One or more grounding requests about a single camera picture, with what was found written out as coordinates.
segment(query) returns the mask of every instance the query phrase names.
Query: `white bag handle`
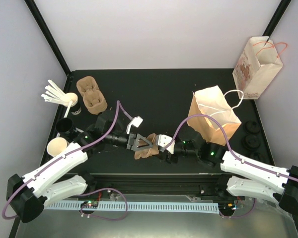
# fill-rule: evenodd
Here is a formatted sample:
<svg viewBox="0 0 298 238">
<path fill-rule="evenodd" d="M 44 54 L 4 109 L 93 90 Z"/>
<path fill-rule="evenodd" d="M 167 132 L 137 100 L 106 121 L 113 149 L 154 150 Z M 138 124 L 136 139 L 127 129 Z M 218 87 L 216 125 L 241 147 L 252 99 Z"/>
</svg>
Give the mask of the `white bag handle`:
<svg viewBox="0 0 298 238">
<path fill-rule="evenodd" d="M 231 109 L 233 110 L 234 108 L 238 108 L 239 105 L 242 103 L 242 101 L 243 101 L 243 99 L 244 99 L 244 92 L 241 91 L 241 90 L 239 90 L 239 89 L 233 89 L 233 90 L 229 90 L 229 91 L 227 91 L 227 92 L 224 94 L 224 97 L 225 97 L 228 93 L 231 93 L 231 92 L 240 92 L 240 93 L 242 93 L 242 97 L 241 97 L 241 99 L 239 100 L 239 103 L 238 103 L 236 106 L 234 106 L 234 107 L 231 108 Z M 215 115 L 215 114 L 218 114 L 218 113 L 224 113 L 224 112 L 225 112 L 225 111 L 220 111 L 219 109 L 214 108 L 214 107 L 210 107 L 210 106 L 203 105 L 202 103 L 199 103 L 198 105 L 199 105 L 199 106 L 206 107 L 206 108 L 211 108 L 211 109 L 214 109 L 214 110 L 217 110 L 217 111 L 218 111 L 218 112 L 216 112 L 216 113 L 212 113 L 212 114 L 210 115 L 210 117 L 213 116 L 213 115 Z"/>
</svg>

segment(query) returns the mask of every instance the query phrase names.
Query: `gray floor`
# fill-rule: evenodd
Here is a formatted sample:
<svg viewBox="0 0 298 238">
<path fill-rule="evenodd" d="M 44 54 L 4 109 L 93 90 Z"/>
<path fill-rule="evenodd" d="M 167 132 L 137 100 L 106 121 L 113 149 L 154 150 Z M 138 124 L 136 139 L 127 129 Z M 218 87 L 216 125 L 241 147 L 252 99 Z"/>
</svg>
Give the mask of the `gray floor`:
<svg viewBox="0 0 298 238">
<path fill-rule="evenodd" d="M 246 202 L 244 213 L 251 207 Z M 118 212 L 98 212 L 119 217 Z M 17 238 L 296 238 L 293 221 L 258 203 L 243 219 L 223 219 L 216 214 L 130 212 L 119 222 L 82 218 L 77 211 L 45 210 L 37 219 L 21 224 Z"/>
</svg>

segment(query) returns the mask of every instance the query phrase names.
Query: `perforated white strip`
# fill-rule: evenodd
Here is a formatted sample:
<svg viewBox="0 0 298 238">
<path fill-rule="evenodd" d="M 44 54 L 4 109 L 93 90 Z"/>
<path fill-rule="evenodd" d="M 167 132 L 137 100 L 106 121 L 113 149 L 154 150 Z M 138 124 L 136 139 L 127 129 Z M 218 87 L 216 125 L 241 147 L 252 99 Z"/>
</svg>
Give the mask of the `perforated white strip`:
<svg viewBox="0 0 298 238">
<path fill-rule="evenodd" d="M 84 201 L 59 201 L 46 209 L 48 210 L 80 210 Z M 125 211 L 125 202 L 100 201 L 97 208 L 84 208 L 87 211 Z M 217 203 L 186 203 L 186 202 L 128 202 L 131 212 L 194 212 L 219 213 Z"/>
</svg>

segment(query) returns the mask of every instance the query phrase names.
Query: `black pole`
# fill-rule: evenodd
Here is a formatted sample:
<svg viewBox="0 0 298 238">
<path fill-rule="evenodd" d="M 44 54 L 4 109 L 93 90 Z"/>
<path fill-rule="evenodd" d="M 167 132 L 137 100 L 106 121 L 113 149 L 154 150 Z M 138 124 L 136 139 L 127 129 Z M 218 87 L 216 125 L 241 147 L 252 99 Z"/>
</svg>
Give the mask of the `black pole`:
<svg viewBox="0 0 298 238">
<path fill-rule="evenodd" d="M 292 0 L 281 0 L 272 19 L 268 23 L 268 26 L 266 27 L 266 30 L 263 33 L 263 36 L 271 36 L 272 35 L 275 27 L 277 26 L 279 20 L 282 18 L 284 12 L 286 11 L 286 9 L 291 1 Z"/>
<path fill-rule="evenodd" d="M 45 39 L 48 41 L 52 51 L 54 52 L 56 58 L 58 59 L 62 69 L 64 70 L 64 73 L 66 74 L 66 76 L 69 76 L 71 73 L 70 68 L 66 64 L 66 61 L 58 45 L 56 44 L 47 24 L 45 23 L 37 5 L 35 4 L 35 1 L 34 0 L 24 0 L 24 1 L 27 4 L 28 8 L 30 9 L 34 19 L 38 23 L 43 35 L 45 36 Z"/>
</svg>

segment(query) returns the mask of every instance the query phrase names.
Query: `crumpled brown paper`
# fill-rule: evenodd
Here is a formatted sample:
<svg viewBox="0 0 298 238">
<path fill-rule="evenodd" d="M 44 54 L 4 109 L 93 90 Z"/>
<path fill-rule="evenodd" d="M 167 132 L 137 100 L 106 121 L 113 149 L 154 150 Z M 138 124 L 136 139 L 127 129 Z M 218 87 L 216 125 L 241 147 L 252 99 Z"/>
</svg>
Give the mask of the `crumpled brown paper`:
<svg viewBox="0 0 298 238">
<path fill-rule="evenodd" d="M 107 109 L 105 97 L 99 90 L 93 77 L 87 76 L 80 79 L 76 83 L 76 87 L 83 97 L 83 102 L 90 113 L 98 115 Z"/>
<path fill-rule="evenodd" d="M 140 158 L 147 158 L 149 156 L 152 155 L 157 155 L 159 154 L 159 149 L 158 146 L 155 144 L 155 138 L 156 138 L 156 134 L 150 134 L 149 136 L 147 136 L 147 140 L 151 141 L 153 143 L 153 147 L 150 149 L 145 149 L 145 150 L 139 150 L 135 152 L 135 160 L 138 160 Z M 144 141 L 140 141 L 139 145 L 146 145 L 146 143 Z"/>
</svg>

